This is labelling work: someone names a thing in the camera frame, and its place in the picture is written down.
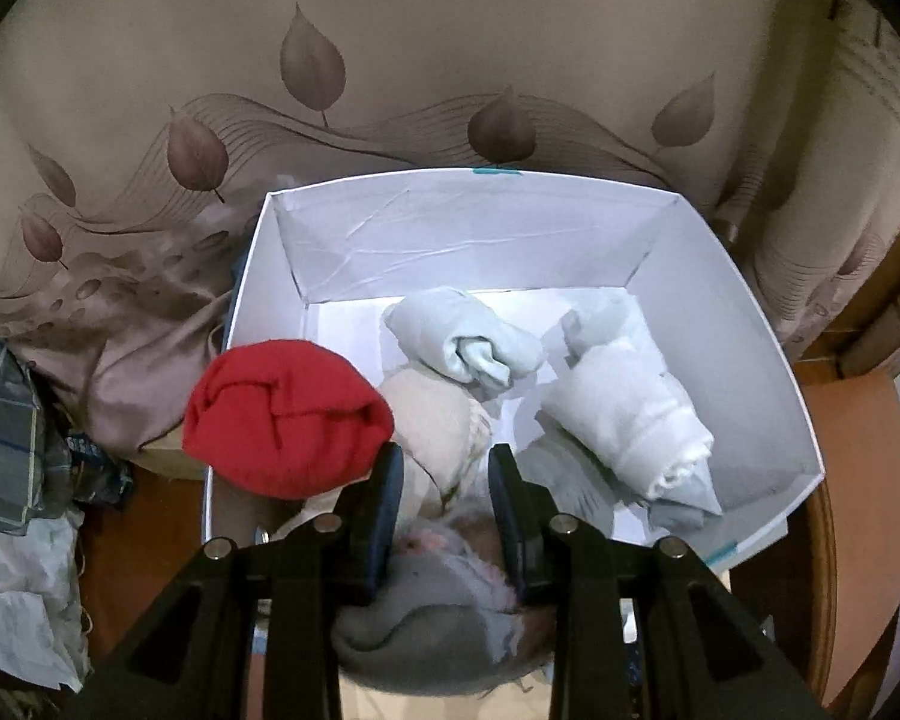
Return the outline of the grey floral underwear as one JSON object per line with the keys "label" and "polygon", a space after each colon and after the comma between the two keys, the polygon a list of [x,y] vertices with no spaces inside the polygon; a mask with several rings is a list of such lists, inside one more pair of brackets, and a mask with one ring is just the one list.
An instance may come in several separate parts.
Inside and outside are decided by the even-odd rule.
{"label": "grey floral underwear", "polygon": [[489,691],[544,667],[554,616],[518,600],[493,514],[461,507],[395,535],[385,585],[349,606],[331,640],[356,683],[398,694]]}

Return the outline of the red underwear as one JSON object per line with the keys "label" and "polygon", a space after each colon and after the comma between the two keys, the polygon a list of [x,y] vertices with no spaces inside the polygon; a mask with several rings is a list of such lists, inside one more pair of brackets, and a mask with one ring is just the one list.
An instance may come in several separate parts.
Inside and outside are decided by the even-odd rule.
{"label": "red underwear", "polygon": [[304,500],[368,477],[395,420],[379,390],[305,340],[229,349],[188,398],[183,450],[233,486]]}

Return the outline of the white socks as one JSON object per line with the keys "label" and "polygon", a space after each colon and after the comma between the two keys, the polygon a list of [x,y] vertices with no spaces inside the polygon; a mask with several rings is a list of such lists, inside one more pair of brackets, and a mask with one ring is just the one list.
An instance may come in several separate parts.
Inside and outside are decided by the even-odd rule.
{"label": "white socks", "polygon": [[587,294],[560,327],[574,364],[548,388],[544,413],[642,499],[720,515],[709,470],[713,435],[634,294]]}

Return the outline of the light blue underwear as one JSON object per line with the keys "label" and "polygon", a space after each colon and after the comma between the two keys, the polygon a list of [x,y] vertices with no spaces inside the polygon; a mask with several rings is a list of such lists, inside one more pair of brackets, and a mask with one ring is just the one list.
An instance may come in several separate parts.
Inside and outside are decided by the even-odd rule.
{"label": "light blue underwear", "polygon": [[710,466],[702,460],[676,488],[668,489],[647,505],[647,520],[653,528],[668,532],[696,532],[712,517],[724,515],[724,507],[713,487]]}

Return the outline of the beige patterned rolled underwear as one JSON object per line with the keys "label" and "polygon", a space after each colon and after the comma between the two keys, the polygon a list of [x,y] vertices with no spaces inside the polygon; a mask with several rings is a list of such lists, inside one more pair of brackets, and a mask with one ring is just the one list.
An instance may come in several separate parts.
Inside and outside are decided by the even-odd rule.
{"label": "beige patterned rolled underwear", "polygon": [[493,422],[473,395],[420,364],[390,372],[379,387],[403,452],[397,527],[439,518],[473,483],[493,440]]}

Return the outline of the dark blue patterned bag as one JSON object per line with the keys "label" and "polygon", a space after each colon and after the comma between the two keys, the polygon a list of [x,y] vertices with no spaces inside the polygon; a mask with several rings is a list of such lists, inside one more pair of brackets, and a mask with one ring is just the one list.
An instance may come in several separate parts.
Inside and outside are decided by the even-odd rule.
{"label": "dark blue patterned bag", "polygon": [[82,507],[121,509],[136,488],[133,468],[123,458],[115,458],[100,449],[86,434],[66,436],[71,500]]}

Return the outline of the white floral crumpled cloth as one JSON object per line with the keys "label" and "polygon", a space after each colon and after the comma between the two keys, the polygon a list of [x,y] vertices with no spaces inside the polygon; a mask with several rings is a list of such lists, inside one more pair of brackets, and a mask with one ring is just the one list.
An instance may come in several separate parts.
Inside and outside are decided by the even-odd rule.
{"label": "white floral crumpled cloth", "polygon": [[35,518],[0,533],[0,670],[39,688],[77,692],[91,671],[80,617],[76,546],[82,515]]}

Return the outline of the white XINCCI cardboard box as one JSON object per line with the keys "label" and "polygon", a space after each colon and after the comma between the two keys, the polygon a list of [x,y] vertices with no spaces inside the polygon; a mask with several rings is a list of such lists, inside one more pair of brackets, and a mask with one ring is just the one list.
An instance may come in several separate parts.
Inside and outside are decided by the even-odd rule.
{"label": "white XINCCI cardboard box", "polygon": [[403,359],[383,312],[437,286],[473,294],[544,343],[541,369],[494,406],[494,436],[514,449],[541,434],[544,385],[566,369],[562,316],[603,288],[634,294],[713,434],[712,468],[759,476],[748,502],[689,535],[713,571],[779,541],[823,481],[813,424],[769,322],[724,246],[673,192],[455,167],[271,193],[226,342],[303,338],[375,382]]}

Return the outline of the grey plaid blanket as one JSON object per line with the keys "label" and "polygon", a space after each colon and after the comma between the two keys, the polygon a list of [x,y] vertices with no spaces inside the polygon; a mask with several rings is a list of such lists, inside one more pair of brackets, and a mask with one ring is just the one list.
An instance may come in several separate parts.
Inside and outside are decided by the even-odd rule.
{"label": "grey plaid blanket", "polygon": [[69,502],[71,460],[27,367],[0,338],[0,532],[19,536]]}

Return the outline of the beige leaf print bedsheet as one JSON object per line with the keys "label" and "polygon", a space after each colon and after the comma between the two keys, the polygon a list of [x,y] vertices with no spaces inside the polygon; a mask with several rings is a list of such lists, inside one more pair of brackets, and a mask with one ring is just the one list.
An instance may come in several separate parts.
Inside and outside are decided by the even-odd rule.
{"label": "beige leaf print bedsheet", "polygon": [[134,452],[269,192],[486,164],[681,193],[799,355],[900,233],[900,32],[870,0],[14,0],[0,335]]}

